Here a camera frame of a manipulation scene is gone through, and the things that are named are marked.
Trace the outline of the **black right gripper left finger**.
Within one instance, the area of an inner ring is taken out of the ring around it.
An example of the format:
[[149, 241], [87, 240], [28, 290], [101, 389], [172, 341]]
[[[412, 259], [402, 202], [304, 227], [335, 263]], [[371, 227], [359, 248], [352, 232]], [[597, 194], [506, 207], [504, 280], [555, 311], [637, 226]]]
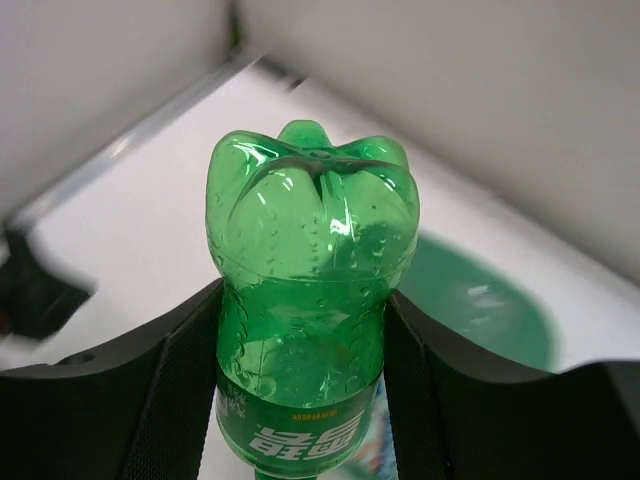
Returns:
[[197, 478], [222, 292], [216, 280], [106, 343], [2, 371], [2, 478]]

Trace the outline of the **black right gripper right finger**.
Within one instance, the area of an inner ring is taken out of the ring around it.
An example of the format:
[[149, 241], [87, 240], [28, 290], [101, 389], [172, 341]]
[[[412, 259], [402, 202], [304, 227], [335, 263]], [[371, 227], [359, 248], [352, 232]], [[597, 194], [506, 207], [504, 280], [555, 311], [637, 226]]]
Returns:
[[560, 374], [494, 354], [401, 293], [385, 312], [385, 369], [403, 479], [635, 479], [639, 365]]

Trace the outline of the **green soda bottle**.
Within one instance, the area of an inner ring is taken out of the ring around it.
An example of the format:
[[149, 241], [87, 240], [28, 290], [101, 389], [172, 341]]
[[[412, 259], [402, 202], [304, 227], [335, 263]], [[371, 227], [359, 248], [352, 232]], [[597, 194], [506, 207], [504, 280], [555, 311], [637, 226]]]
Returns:
[[208, 248], [223, 279], [216, 419], [259, 479], [315, 479], [372, 417], [386, 303], [414, 255], [419, 194], [386, 136], [333, 144], [311, 120], [234, 131], [207, 174]]

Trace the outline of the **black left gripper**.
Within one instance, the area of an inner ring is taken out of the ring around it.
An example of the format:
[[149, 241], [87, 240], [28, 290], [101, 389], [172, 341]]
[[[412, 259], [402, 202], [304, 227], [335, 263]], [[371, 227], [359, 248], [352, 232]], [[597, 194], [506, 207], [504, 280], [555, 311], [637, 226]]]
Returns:
[[46, 259], [27, 231], [7, 227], [2, 238], [1, 335], [41, 342], [69, 322], [95, 286]]

